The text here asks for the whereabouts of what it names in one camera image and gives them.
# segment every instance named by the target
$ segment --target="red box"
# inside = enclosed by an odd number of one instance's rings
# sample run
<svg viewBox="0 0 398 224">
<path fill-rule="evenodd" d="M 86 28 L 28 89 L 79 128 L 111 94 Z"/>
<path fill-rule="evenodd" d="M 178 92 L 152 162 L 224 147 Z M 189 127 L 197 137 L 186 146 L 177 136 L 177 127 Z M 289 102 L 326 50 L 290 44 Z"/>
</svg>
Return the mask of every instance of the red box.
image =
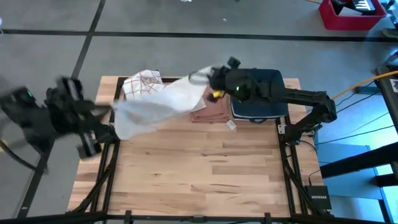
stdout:
<svg viewBox="0 0 398 224">
<path fill-rule="evenodd" d="M 384 7 L 379 0 L 371 0 L 376 13 L 373 16 L 338 16 L 331 0 L 323 0 L 319 7 L 323 25 L 328 30 L 370 30 L 386 16 Z"/>
</svg>

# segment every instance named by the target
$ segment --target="brown cloth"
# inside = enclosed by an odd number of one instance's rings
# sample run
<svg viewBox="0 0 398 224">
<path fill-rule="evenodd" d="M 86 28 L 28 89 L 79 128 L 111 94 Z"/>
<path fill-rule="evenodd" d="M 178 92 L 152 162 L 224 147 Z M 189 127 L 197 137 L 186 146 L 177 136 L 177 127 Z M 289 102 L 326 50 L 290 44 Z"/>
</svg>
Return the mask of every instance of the brown cloth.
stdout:
<svg viewBox="0 0 398 224">
<path fill-rule="evenodd" d="M 203 94 L 206 107 L 192 112 L 192 122 L 194 123 L 222 123 L 229 120 L 229 109 L 227 97 L 224 97 L 212 103 L 207 100 L 209 93 L 213 93 L 213 90 L 207 86 Z"/>
</svg>

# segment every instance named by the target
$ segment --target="gray concrete floor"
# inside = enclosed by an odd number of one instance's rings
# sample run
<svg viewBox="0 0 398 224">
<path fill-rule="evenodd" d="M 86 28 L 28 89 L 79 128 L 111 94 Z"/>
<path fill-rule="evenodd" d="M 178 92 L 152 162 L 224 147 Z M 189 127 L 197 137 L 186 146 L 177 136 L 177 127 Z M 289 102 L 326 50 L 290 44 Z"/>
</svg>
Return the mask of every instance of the gray concrete floor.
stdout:
<svg viewBox="0 0 398 224">
<path fill-rule="evenodd" d="M 99 2 L 0 0 L 2 28 L 87 31 Z M 392 27 L 385 18 L 370 32 L 326 30 L 317 7 L 304 0 L 112 0 L 106 2 L 96 31 L 380 37 L 382 28 Z M 43 100 L 45 90 L 55 85 L 57 77 L 71 75 L 84 40 L 83 36 L 4 34 L 0 37 L 0 91 L 27 85 L 38 100 Z M 284 77 L 299 78 L 302 88 L 326 90 L 333 96 L 373 76 L 373 69 L 396 50 L 395 43 L 93 37 L 79 79 L 86 97 L 94 99 L 103 75 L 133 75 L 148 68 L 158 69 L 163 75 L 183 76 L 207 65 L 224 64 L 233 55 L 242 61 L 242 67 L 279 69 Z M 355 96 L 342 106 L 361 97 Z M 391 120 L 385 116 L 350 133 L 386 111 L 382 98 L 374 96 L 339 114 L 335 123 L 325 125 L 319 132 L 320 141 L 387 125 Z M 15 126 L 6 130 L 7 139 L 22 137 Z M 382 134 L 389 134 L 390 142 L 398 140 L 395 131 L 387 129 L 339 143 L 375 148 L 388 144 L 378 141 Z M 77 138 L 66 138 L 55 145 L 49 174 L 42 178 L 29 216 L 65 212 L 78 165 L 78 144 Z M 37 162 L 36 153 L 29 147 L 16 153 Z M 15 217 L 32 173 L 5 155 L 0 155 L 0 168 L 0 219 Z M 360 217 L 353 204 L 341 209 L 338 202 L 334 203 L 336 212 L 344 211 L 336 215 Z"/>
</svg>

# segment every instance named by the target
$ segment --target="wood plank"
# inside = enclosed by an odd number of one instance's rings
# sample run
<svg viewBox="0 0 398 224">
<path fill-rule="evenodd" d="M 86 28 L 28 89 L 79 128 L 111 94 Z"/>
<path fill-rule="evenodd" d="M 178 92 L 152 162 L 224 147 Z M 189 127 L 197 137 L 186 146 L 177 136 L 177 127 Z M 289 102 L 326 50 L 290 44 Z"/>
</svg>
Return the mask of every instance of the wood plank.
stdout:
<svg viewBox="0 0 398 224">
<path fill-rule="evenodd" d="M 97 103 L 113 102 L 117 79 L 102 77 Z M 300 89 L 296 78 L 284 82 Z M 299 105 L 289 105 L 289 113 L 293 123 L 307 114 Z M 236 125 L 230 130 L 224 123 L 193 124 L 187 114 L 159 124 L 154 133 L 122 141 L 109 213 L 263 217 L 271 212 L 273 217 L 288 217 L 275 122 Z M 308 176 L 319 169 L 317 155 L 308 144 L 297 146 L 297 154 L 307 184 Z M 80 162 L 69 210 L 94 186 L 99 163 L 100 157 Z M 320 172 L 311 180 L 321 185 Z M 300 211 L 297 189 L 293 191 Z"/>
</svg>

